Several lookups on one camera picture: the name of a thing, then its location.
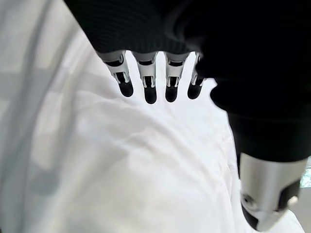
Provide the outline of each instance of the robotic arm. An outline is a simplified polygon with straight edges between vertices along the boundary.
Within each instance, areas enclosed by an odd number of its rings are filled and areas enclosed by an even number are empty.
[[[188,89],[227,111],[242,183],[241,204],[257,231],[298,201],[311,154],[311,4],[302,1],[65,0],[92,46],[133,94],[124,51],[136,58],[146,101],[156,101],[157,51],[165,51],[166,99],[173,102],[184,62],[196,52]]]

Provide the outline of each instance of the white fabric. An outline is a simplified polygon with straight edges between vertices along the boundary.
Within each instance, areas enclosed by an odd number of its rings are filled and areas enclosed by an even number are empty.
[[[232,135],[208,95],[148,105],[120,94],[61,0],[0,0],[0,228],[3,233],[252,233]],[[301,233],[293,213],[270,233]]]

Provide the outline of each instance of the white cloth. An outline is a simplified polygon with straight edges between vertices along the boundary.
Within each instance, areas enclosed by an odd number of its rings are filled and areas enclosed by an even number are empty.
[[[127,53],[123,97],[61,0],[0,0],[3,233],[252,233],[224,111],[187,88],[148,105]],[[301,233],[293,213],[270,233]]]

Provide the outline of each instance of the robotic finger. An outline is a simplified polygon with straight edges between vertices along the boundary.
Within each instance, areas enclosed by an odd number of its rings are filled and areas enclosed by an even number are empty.
[[[189,53],[172,54],[165,52],[164,54],[166,60],[165,98],[168,102],[174,102],[177,98],[178,84]]]
[[[102,61],[107,65],[112,77],[118,84],[121,93],[125,97],[132,96],[134,89],[128,71],[128,66],[125,58],[125,51],[114,51],[110,53],[97,53]]]
[[[140,73],[147,103],[156,102],[156,55],[157,52],[138,53],[132,52]]]
[[[196,66],[196,64],[199,61],[200,61],[200,53],[196,52],[194,65]],[[191,81],[190,81],[189,88],[188,88],[189,99],[194,100],[199,97],[201,90],[202,90],[203,82],[205,80],[207,80],[207,78],[198,76],[196,69],[193,69]]]

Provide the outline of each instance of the black fingertip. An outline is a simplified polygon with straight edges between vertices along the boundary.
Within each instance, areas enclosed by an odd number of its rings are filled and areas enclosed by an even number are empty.
[[[156,102],[156,88],[155,87],[147,87],[144,88],[145,91],[145,100],[148,104],[153,104]]]
[[[244,206],[242,206],[242,211],[244,214],[244,217],[246,219],[246,221],[248,222],[248,224],[257,231],[257,226],[258,226],[258,219],[255,218],[254,216],[252,216],[245,208]]]
[[[134,89],[133,89],[133,85],[132,85],[131,80],[128,83],[120,83],[119,88],[120,88],[121,93],[125,97],[130,97],[134,93]]]
[[[201,93],[201,89],[202,89],[202,86],[192,85],[192,83],[190,83],[189,88],[188,88],[189,99],[194,100],[194,99],[198,98],[200,93]]]
[[[165,91],[165,98],[168,102],[174,102],[177,98],[177,90],[178,87],[168,87],[166,86],[166,91]]]

